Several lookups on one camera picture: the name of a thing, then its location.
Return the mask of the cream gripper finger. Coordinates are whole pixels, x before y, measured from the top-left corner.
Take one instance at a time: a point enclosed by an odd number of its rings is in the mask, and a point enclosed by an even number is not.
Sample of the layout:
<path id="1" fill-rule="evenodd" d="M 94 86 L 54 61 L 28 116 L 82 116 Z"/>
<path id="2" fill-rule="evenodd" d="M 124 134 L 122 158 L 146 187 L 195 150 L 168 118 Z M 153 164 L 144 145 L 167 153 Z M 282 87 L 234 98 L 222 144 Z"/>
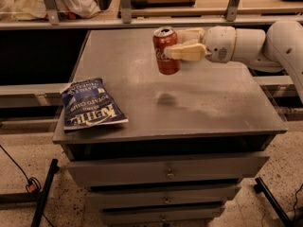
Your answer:
<path id="1" fill-rule="evenodd" d="M 178 44 L 200 44 L 205 36 L 205 30 L 200 27 L 176 30 Z"/>
<path id="2" fill-rule="evenodd" d="M 167 46 L 164 54 L 172 60 L 199 61 L 206 55 L 206 48 L 203 44 L 175 44 Z"/>

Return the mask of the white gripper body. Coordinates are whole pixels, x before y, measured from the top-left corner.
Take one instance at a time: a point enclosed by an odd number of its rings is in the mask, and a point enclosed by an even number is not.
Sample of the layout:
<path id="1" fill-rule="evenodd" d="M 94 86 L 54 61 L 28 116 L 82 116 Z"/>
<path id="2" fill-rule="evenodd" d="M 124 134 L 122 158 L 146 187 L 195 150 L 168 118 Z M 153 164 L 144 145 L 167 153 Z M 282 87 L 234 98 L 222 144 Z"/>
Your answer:
<path id="1" fill-rule="evenodd" d="M 236 42 L 236 29 L 232 26 L 214 26 L 206 31 L 204 45 L 206 58 L 212 62 L 231 61 Z"/>

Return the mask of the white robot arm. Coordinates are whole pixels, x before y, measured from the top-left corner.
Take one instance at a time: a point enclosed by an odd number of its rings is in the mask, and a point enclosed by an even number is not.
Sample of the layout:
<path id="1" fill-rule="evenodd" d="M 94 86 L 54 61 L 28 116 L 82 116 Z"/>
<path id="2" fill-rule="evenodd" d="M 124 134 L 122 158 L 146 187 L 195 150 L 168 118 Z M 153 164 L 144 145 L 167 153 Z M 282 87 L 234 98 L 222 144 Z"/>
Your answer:
<path id="1" fill-rule="evenodd" d="M 303 100 L 303 26 L 297 21 L 277 21 L 266 31 L 232 26 L 179 30 L 177 44 L 164 54 L 182 61 L 238 61 L 263 72 L 284 70 Z"/>

